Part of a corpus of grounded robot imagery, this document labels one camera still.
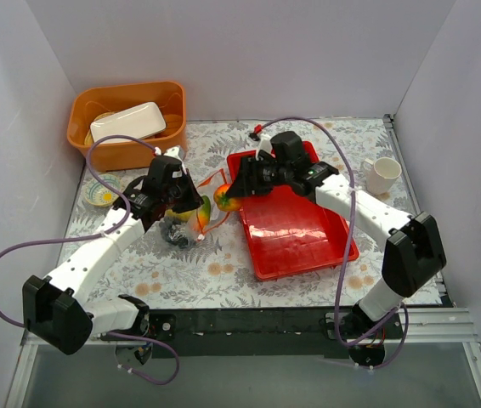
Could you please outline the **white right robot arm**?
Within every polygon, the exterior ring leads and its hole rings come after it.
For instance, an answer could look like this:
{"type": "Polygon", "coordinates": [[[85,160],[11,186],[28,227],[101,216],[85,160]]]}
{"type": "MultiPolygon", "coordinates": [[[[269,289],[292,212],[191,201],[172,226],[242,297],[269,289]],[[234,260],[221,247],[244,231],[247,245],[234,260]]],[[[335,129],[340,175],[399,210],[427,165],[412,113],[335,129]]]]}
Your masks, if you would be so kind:
{"type": "Polygon", "coordinates": [[[435,218],[390,207],[352,186],[332,165],[313,161],[294,132],[264,137],[255,153],[240,160],[228,198],[265,196],[278,186],[358,226],[384,251],[381,279],[343,318],[362,338],[382,330],[387,315],[446,265],[435,218]]]}

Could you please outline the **green orange mango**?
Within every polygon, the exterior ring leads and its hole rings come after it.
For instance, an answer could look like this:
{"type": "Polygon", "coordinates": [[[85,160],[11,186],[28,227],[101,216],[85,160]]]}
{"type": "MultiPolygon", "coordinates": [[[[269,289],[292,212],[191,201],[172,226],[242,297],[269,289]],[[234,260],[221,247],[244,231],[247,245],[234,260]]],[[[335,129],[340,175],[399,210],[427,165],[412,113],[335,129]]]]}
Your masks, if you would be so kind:
{"type": "Polygon", "coordinates": [[[212,206],[207,195],[201,197],[203,204],[195,212],[195,229],[202,232],[210,223],[212,206]]]}

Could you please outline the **red plastic tray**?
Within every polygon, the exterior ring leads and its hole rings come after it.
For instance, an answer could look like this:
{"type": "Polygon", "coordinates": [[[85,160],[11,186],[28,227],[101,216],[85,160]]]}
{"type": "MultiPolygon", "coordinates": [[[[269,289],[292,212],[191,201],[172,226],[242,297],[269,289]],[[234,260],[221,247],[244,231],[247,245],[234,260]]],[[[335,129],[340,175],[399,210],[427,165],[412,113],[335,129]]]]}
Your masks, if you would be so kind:
{"type": "Polygon", "coordinates": [[[342,264],[348,223],[279,186],[243,200],[240,221],[255,276],[271,281],[342,264]]]}

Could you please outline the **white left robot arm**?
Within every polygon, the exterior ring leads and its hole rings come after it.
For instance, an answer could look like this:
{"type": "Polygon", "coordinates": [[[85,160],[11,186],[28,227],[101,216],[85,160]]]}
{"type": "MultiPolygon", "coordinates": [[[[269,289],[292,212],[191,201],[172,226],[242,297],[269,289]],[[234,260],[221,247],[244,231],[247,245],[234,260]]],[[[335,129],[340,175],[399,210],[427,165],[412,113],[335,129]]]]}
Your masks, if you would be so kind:
{"type": "Polygon", "coordinates": [[[132,340],[150,328],[150,308],[142,300],[119,295],[109,301],[89,302],[99,279],[135,241],[161,220],[166,210],[185,213],[203,200],[182,160],[178,147],[150,163],[145,176],[131,182],[106,213],[97,237],[81,245],[44,278],[31,276],[23,285],[26,330],[71,355],[91,336],[119,331],[132,340]]]}

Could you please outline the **dark grape bunch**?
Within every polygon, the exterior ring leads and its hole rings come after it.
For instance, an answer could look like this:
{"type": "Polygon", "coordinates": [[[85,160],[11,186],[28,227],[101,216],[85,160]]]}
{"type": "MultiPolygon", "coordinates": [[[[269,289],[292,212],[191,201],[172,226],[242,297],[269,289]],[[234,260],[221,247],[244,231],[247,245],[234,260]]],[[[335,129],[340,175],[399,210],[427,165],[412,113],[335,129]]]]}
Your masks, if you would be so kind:
{"type": "Polygon", "coordinates": [[[185,223],[177,219],[167,218],[160,222],[159,229],[161,238],[180,249],[187,249],[194,245],[194,241],[188,234],[185,223]]]}

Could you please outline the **clear zip bag orange zipper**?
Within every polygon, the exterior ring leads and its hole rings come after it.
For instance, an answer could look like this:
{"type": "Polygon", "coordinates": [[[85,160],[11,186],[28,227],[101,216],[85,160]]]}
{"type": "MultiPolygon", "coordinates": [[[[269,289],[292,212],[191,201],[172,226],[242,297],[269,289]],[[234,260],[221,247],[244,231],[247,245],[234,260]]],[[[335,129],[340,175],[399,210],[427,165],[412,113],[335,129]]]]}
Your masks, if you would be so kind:
{"type": "Polygon", "coordinates": [[[205,240],[206,236],[225,222],[229,212],[222,211],[214,201],[216,190],[228,183],[220,168],[196,186],[203,204],[196,210],[177,213],[167,210],[159,223],[161,238],[176,247],[186,249],[205,240]]]}

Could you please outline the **orange red tomato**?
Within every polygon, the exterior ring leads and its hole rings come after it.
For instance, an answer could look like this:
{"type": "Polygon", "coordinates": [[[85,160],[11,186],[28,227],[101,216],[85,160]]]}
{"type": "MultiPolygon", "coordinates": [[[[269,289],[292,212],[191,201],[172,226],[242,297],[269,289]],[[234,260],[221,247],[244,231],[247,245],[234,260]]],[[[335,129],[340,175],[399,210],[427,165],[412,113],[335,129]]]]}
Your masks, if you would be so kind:
{"type": "Polygon", "coordinates": [[[214,203],[217,205],[218,210],[222,212],[236,212],[242,207],[242,199],[231,198],[227,196],[227,191],[230,184],[220,185],[213,194],[214,203]]]}

